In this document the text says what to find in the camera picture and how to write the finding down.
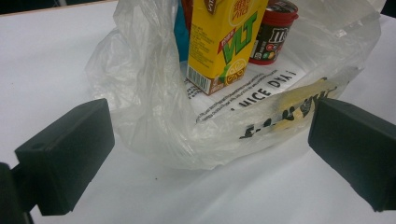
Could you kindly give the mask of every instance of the jar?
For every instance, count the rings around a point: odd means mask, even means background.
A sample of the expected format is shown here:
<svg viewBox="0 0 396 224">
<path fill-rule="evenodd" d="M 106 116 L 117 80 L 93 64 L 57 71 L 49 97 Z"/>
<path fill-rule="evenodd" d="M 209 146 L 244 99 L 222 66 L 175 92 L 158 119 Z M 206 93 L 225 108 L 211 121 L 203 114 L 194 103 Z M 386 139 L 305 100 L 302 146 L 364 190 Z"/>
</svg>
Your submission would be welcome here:
<svg viewBox="0 0 396 224">
<path fill-rule="evenodd" d="M 287 0 L 269 0 L 256 37 L 250 63 L 266 65 L 273 63 L 293 22 L 298 18 L 298 8 Z"/>
</svg>

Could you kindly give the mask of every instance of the plastic bag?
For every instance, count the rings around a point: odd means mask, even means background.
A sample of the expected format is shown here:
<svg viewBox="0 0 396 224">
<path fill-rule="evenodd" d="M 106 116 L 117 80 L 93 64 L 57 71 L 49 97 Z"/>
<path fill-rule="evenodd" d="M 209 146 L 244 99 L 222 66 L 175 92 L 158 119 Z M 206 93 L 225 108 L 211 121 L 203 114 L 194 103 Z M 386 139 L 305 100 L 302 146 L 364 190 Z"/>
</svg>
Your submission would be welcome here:
<svg viewBox="0 0 396 224">
<path fill-rule="evenodd" d="M 309 127 L 317 99 L 338 97 L 363 69 L 380 37 L 379 13 L 367 0 L 292 2 L 300 18 L 274 66 L 304 75 L 256 104 L 197 121 L 173 33 L 177 0 L 120 0 L 117 28 L 86 73 L 125 146 L 168 166 L 212 169 Z"/>
</svg>

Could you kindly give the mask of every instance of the black block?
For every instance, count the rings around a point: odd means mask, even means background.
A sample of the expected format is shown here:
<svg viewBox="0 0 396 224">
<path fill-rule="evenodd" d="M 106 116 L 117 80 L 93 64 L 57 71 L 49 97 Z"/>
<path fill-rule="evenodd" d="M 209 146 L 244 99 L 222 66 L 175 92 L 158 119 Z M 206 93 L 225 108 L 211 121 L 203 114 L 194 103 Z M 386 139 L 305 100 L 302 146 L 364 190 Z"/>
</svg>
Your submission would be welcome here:
<svg viewBox="0 0 396 224">
<path fill-rule="evenodd" d="M 375 211 L 396 209 L 396 126 L 354 105 L 322 99 L 309 145 Z"/>
<path fill-rule="evenodd" d="M 12 173 L 8 165 L 0 162 L 0 223 L 25 224 L 26 215 L 21 209 Z"/>
<path fill-rule="evenodd" d="M 105 99 L 79 105 L 15 150 L 43 216 L 72 211 L 114 146 Z"/>
</svg>

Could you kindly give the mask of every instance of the white table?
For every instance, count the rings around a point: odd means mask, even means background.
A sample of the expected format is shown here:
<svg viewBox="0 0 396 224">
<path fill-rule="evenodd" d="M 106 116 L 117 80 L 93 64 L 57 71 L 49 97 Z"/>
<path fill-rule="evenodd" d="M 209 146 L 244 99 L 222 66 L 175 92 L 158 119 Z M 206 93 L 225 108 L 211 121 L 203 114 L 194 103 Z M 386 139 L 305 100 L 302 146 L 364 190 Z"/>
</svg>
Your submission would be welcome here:
<svg viewBox="0 0 396 224">
<path fill-rule="evenodd" d="M 0 161 L 76 105 L 90 101 L 83 74 L 115 24 L 117 2 L 0 17 Z M 340 100 L 396 123 L 396 20 Z M 163 167 L 116 145 L 62 217 L 35 223 L 396 223 L 375 213 L 307 144 L 308 131 L 213 171 Z"/>
</svg>

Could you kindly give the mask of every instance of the juice box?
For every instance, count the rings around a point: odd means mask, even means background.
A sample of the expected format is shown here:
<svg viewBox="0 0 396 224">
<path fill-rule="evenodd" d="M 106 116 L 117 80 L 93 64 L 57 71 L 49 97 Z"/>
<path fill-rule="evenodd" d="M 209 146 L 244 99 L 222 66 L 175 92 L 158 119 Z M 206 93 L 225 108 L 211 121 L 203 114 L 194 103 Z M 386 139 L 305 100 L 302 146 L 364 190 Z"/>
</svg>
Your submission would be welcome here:
<svg viewBox="0 0 396 224">
<path fill-rule="evenodd" d="M 207 95 L 242 78 L 268 0 L 194 0 L 187 78 Z"/>
</svg>

